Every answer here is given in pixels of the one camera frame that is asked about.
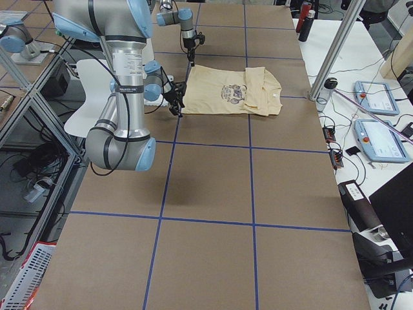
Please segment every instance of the white plastic crate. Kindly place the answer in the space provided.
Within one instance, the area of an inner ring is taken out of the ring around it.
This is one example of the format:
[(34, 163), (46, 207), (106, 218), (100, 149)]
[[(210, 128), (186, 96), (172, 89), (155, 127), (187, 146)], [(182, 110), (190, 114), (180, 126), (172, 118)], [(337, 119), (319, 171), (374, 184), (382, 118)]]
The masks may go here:
[(54, 249), (54, 243), (36, 243), (20, 267), (7, 295), (0, 301), (0, 310), (23, 310), (26, 307), (40, 285)]

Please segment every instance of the white table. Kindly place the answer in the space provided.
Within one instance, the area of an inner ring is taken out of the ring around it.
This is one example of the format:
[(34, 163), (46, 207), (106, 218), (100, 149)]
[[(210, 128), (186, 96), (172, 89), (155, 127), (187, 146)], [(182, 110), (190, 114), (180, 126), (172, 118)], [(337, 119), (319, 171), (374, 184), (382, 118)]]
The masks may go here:
[[(303, 59), (305, 60), (306, 69), (308, 72), (308, 78), (310, 84), (314, 82), (317, 73), (325, 59), (325, 56), (330, 48), (333, 38), (339, 28), (340, 21), (325, 21), (316, 20), (310, 31), (310, 35), (306, 42), (300, 42), (301, 52), (303, 53)], [(330, 77), (335, 77), (338, 80), (337, 89), (345, 90), (347, 92), (353, 92), (354, 82), (359, 81), (376, 81), (386, 82), (390, 88), (397, 88), (392, 91), (396, 99), (406, 98), (406, 94), (403, 89), (398, 88), (399, 83), (396, 80), (383, 79), (379, 73), (380, 66), (384, 63), (381, 53), (375, 46), (372, 38), (368, 34), (367, 30), (362, 23), (356, 22), (353, 29), (348, 36), (341, 52), (332, 68), (332, 72), (338, 70), (350, 70), (361, 69), (347, 72), (331, 73)], [(347, 97), (354, 99), (353, 94), (346, 94)], [(400, 115), (413, 114), (413, 107), (409, 100), (398, 101), (398, 107), (400, 109)], [(361, 119), (371, 119), (368, 114), (358, 111), (357, 107), (347, 100), (341, 98), (337, 94), (333, 94), (332, 101), (328, 102), (324, 109), (324, 114), (331, 117), (336, 125), (349, 125), (349, 120), (340, 116), (334, 111), (343, 114), (348, 118), (352, 118), (354, 114)], [(399, 116), (382, 116), (382, 119), (390, 120), (393, 124), (398, 120)], [(398, 126), (396, 127), (401, 131), (405, 125), (413, 120), (413, 117), (405, 116), (401, 118)], [(331, 125), (332, 122), (329, 119), (321, 118), (321, 124)], [(357, 145), (356, 137), (354, 134), (353, 126), (351, 126), (348, 132), (348, 127), (336, 128), (336, 140), (341, 145), (343, 150)], [(409, 156), (413, 158), (413, 146), (408, 143), (403, 144), (408, 152)], [(356, 156), (348, 156), (354, 164), (358, 167), (360, 177), (358, 183), (361, 182), (364, 175), (363, 166)], [(369, 159), (362, 153), (359, 153), (359, 157), (363, 162), (367, 177), (364, 183), (361, 185), (361, 189), (367, 197), (380, 188), (389, 179), (395, 176), (398, 172), (402, 171), (407, 165), (411, 163), (370, 163)], [(357, 169), (348, 160), (344, 159), (344, 168), (338, 169), (336, 173), (337, 183), (341, 183), (348, 180), (353, 180), (357, 176)], [(379, 245), (384, 245), (389, 242), (381, 242)], [(370, 300), (370, 306), (372, 309), (377, 309), (381, 304), (388, 304), (387, 309), (390, 309), (391, 300), (387, 301), (384, 298), (377, 299), (371, 293), (371, 290), (366, 286), (368, 297)], [(407, 310), (413, 308), (413, 293), (403, 293), (398, 296), (395, 310)]]

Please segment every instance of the blue tape line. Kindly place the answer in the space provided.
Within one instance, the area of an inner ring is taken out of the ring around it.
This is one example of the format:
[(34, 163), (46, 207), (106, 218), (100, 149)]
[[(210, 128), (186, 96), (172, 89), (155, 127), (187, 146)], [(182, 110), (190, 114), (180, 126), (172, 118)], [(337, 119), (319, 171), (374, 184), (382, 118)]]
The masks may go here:
[(294, 57), (268, 57), (268, 56), (249, 56), (249, 58), (280, 59), (280, 60), (304, 60), (303, 58), (294, 58)]
[(255, 224), (256, 227), (269, 227), (269, 228), (281, 228), (281, 229), (299, 229), (302, 231), (330, 231), (335, 233), (351, 233), (350, 229), (340, 228), (322, 228), (322, 227), (306, 227), (306, 226), (292, 226), (292, 225), (273, 225), (273, 224)]
[(0, 82), (1, 82), (1, 80), (2, 80), (2, 79), (4, 79), (4, 78), (5, 78), (5, 76), (6, 76), (6, 75), (7, 75), (7, 72), (6, 72), (6, 73), (4, 73), (2, 77), (0, 77)]
[(206, 144), (206, 143), (194, 143), (194, 142), (172, 142), (172, 141), (157, 141), (159, 143), (173, 143), (179, 145), (193, 145), (199, 147), (228, 147), (233, 149), (252, 149), (252, 150), (278, 150), (287, 152), (302, 152), (302, 153), (316, 153), (316, 154), (328, 154), (327, 150), (299, 150), (299, 149), (282, 149), (279, 147), (244, 147), (242, 145), (225, 145), (225, 144)]
[(9, 9), (10, 9), (12, 6), (14, 6), (17, 2), (18, 2), (18, 0), (15, 0), (15, 1), (13, 2), (13, 4), (10, 5), (6, 10), (9, 10)]
[(248, 67), (248, 44), (247, 44), (247, 8), (244, 5), (244, 38), (245, 38), (245, 68)]
[(254, 194), (254, 164), (252, 161), (252, 135), (251, 135), (251, 117), (248, 115), (248, 139), (250, 144), (250, 185), (251, 185), (251, 211), (252, 211), (252, 245), (254, 248), (254, 281), (256, 294), (256, 310), (259, 309), (258, 294), (258, 263), (257, 263), (257, 237), (256, 237), (256, 206)]
[(99, 216), (112, 216), (118, 218), (145, 218), (150, 220), (158, 220), (158, 216), (140, 215), (140, 214), (123, 214), (123, 213), (111, 213), (111, 212), (93, 212), (93, 211), (70, 211), (70, 214), (84, 214), (84, 215), (99, 215)]
[[(182, 55), (182, 52), (154, 52), (155, 54), (170, 54), (170, 55)], [(242, 57), (246, 56), (240, 55), (218, 55), (218, 54), (201, 54), (198, 53), (197, 56), (215, 56), (215, 57)], [(248, 56), (248, 58), (263, 58), (263, 59), (279, 59), (279, 60), (304, 60), (303, 58), (292, 58), (292, 57), (266, 57), (266, 56)]]
[(168, 184), (169, 184), (169, 178), (170, 178), (170, 172), (172, 170), (172, 164), (174, 162), (174, 153), (175, 153), (175, 142), (176, 142), (176, 138), (178, 135), (178, 128), (179, 128), (179, 121), (180, 119), (178, 118), (178, 121), (176, 123), (176, 129), (175, 129), (175, 136), (174, 136), (174, 143), (172, 145), (172, 151), (170, 154), (170, 161), (169, 161), (169, 167), (168, 167), (168, 173), (166, 175), (166, 181), (165, 181), (165, 189), (163, 191), (163, 197), (162, 197), (162, 206), (161, 206), (161, 212), (159, 213), (159, 220), (157, 223), (157, 229), (156, 229), (156, 235), (155, 235), (155, 242), (154, 242), (154, 249), (152, 251), (152, 258), (150, 260), (150, 268), (149, 268), (149, 274), (148, 274), (148, 281), (146, 283), (146, 290), (145, 290), (145, 298), (143, 300), (143, 306), (142, 309), (145, 310), (146, 309), (146, 304), (148, 302), (148, 296), (149, 296), (149, 289), (150, 289), (150, 281), (152, 279), (152, 272), (154, 270), (154, 264), (155, 264), (155, 256), (156, 256), (156, 250), (157, 250), (157, 243), (159, 240), (159, 233), (161, 231), (161, 223), (162, 223), (162, 215), (163, 215), (163, 211), (165, 208), (165, 202), (166, 202), (166, 194), (168, 192)]
[(268, 228), (280, 228), (280, 229), (299, 229), (304, 231), (332, 231), (337, 233), (350, 233), (349, 229), (340, 228), (326, 228), (326, 227), (309, 227), (309, 226), (293, 226), (293, 225), (276, 225), (266, 223), (245, 223), (245, 222), (231, 222), (231, 221), (219, 221), (219, 220), (200, 220), (196, 218), (173, 218), (173, 217), (159, 217), (151, 215), (140, 214), (127, 214), (127, 213), (110, 213), (110, 212), (94, 212), (94, 211), (70, 211), (70, 214), (84, 214), (84, 215), (97, 215), (97, 216), (112, 216), (118, 218), (144, 218), (149, 220), (166, 220), (175, 222), (192, 222), (192, 223), (207, 223), (207, 224), (221, 224), (221, 225), (235, 225), (235, 226), (255, 226), (255, 227), (268, 227)]
[(291, 99), (307, 99), (307, 97), (304, 96), (280, 96), (281, 98), (291, 98)]
[(199, 220), (196, 218), (171, 218), (162, 217), (164, 221), (175, 221), (175, 222), (192, 222), (192, 223), (205, 223), (205, 224), (222, 224), (222, 225), (235, 225), (235, 226), (253, 226), (251, 223), (243, 222), (228, 222), (228, 221), (217, 221), (217, 220)]
[(36, 11), (37, 8), (38, 8), (39, 6), (41, 6), (42, 4), (43, 4), (43, 1), (40, 1), (39, 4), (38, 4), (33, 10), (31, 10), (30, 12)]
[(249, 147), (243, 147), (241, 145), (225, 145), (225, 144), (206, 144), (206, 143), (192, 143), (192, 142), (176, 142), (180, 145), (197, 145), (200, 147), (229, 147), (235, 149), (249, 149)]
[(40, 37), (40, 36), (43, 34), (43, 32), (45, 32), (45, 30), (47, 29), (47, 27), (49, 27), (49, 25), (50, 25), (51, 23), (53, 23), (53, 21), (49, 21), (49, 23), (44, 27), (44, 29), (43, 29), (42, 31), (40, 31), (39, 35), (37, 35), (36, 39), (37, 39), (38, 37)]
[(249, 27), (249, 26), (225, 26), (225, 25), (208, 25), (208, 24), (200, 24), (198, 26), (203, 26), (203, 27), (216, 27), (216, 28), (247, 28), (247, 29), (271, 29), (271, 30), (294, 30), (295, 29), (291, 29), (291, 28), (277, 28), (277, 27)]
[(291, 28), (272, 28), (272, 27), (248, 27), (248, 29), (271, 29), (271, 30), (294, 30), (296, 29), (291, 29)]
[(287, 152), (328, 154), (327, 150), (297, 150), (297, 149), (281, 149), (281, 148), (276, 148), (276, 147), (252, 147), (252, 149), (254, 150), (285, 150)]

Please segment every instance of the black power supply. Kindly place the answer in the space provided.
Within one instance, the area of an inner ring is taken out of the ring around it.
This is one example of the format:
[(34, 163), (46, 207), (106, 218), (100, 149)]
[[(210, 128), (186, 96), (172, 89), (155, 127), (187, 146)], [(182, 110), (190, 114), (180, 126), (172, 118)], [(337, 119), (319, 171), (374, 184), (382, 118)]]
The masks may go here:
[(413, 122), (410, 122), (402, 131), (401, 133), (404, 137), (410, 139), (413, 136)]

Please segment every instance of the blue joint cap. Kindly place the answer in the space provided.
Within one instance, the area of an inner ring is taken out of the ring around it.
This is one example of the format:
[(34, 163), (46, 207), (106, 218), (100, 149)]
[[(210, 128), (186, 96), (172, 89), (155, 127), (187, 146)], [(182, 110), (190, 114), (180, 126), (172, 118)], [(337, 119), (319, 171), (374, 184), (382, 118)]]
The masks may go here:
[(139, 157), (139, 160), (137, 161), (135, 171), (149, 170), (154, 162), (155, 151), (156, 140), (155, 138), (150, 138), (142, 151), (141, 157)]
[(162, 88), (158, 84), (149, 84), (145, 86), (143, 97), (148, 101), (155, 101), (162, 93)]
[(110, 92), (113, 92), (115, 90), (115, 79), (112, 79), (110, 81), (109, 89), (110, 89)]
[(53, 13), (53, 18), (56, 29), (62, 34), (87, 42), (100, 42), (99, 37), (85, 27), (60, 16), (57, 13)]
[(25, 42), (18, 37), (7, 36), (0, 39), (0, 45), (9, 53), (20, 53), (25, 47)]
[(156, 61), (156, 60), (151, 60), (145, 65), (145, 73), (153, 73), (156, 70), (159, 70), (161, 68), (161, 65)]
[(7, 26), (14, 26), (14, 25), (23, 25), (23, 22), (21, 19), (18, 18), (8, 18), (3, 21), (3, 24), (6, 24)]
[(190, 8), (181, 8), (178, 11), (178, 18), (182, 21), (187, 21), (192, 18), (192, 10)]
[(162, 13), (156, 14), (156, 22), (158, 26), (166, 26), (165, 20), (163, 19)]

